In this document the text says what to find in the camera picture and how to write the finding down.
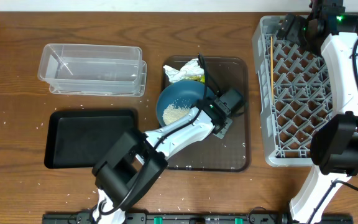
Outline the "wooden chopstick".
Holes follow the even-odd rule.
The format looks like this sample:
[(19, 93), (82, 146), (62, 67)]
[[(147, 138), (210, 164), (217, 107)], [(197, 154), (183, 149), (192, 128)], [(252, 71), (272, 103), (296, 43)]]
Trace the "wooden chopstick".
[(270, 86), (271, 86), (271, 95), (272, 95), (272, 106), (274, 106), (274, 81), (273, 81), (273, 36), (270, 37)]

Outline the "white napkin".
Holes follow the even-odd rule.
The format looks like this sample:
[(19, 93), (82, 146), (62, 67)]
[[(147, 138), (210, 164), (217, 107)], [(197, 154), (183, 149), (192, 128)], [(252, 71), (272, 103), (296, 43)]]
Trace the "white napkin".
[(204, 69), (199, 65), (197, 58), (191, 59), (179, 70), (169, 65), (164, 65), (163, 69), (170, 83), (176, 83), (181, 80), (191, 80), (190, 77), (195, 75), (204, 75)]

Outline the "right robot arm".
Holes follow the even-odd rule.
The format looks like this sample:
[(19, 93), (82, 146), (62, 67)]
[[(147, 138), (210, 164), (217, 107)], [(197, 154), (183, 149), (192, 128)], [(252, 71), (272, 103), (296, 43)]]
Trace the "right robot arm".
[(287, 14), (277, 37), (320, 56), (328, 68), (333, 117), (311, 141), (313, 166), (279, 223), (321, 223), (340, 187), (358, 192), (358, 15), (342, 1), (310, 2), (308, 17)]

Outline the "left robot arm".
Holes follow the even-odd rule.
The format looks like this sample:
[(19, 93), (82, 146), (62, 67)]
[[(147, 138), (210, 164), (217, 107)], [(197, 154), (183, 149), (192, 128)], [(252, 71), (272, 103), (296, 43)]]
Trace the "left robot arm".
[(221, 135), (243, 106), (243, 95), (230, 89), (220, 97), (204, 96), (188, 114), (162, 128), (124, 132), (93, 167), (99, 201), (91, 223), (123, 223), (126, 210), (149, 191), (169, 158), (211, 134)]

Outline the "pile of white rice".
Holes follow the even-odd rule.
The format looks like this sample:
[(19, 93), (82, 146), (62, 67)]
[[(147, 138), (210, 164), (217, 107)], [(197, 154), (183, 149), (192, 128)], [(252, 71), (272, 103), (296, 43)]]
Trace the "pile of white rice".
[(174, 104), (169, 104), (163, 111), (163, 122), (165, 125), (169, 125), (187, 115), (189, 111), (189, 107), (181, 107), (175, 106)]

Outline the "dark blue plate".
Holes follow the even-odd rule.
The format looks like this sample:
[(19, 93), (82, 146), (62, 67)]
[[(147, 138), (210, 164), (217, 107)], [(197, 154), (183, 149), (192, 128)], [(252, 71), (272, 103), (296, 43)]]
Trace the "dark blue plate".
[(164, 111), (171, 106), (175, 109), (187, 110), (184, 115), (188, 123), (193, 118), (188, 116), (191, 107), (198, 101), (202, 100), (204, 95), (204, 84), (193, 80), (182, 80), (167, 86), (160, 94), (157, 105), (156, 115), (159, 125), (166, 126), (163, 120)]

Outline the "yellow green snack wrapper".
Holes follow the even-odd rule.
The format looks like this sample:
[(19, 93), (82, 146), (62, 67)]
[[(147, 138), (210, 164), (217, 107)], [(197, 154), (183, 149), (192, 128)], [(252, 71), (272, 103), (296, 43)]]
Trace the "yellow green snack wrapper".
[(200, 83), (205, 83), (205, 77), (204, 75), (195, 75), (195, 76), (191, 76), (190, 77), (191, 80), (200, 82)]

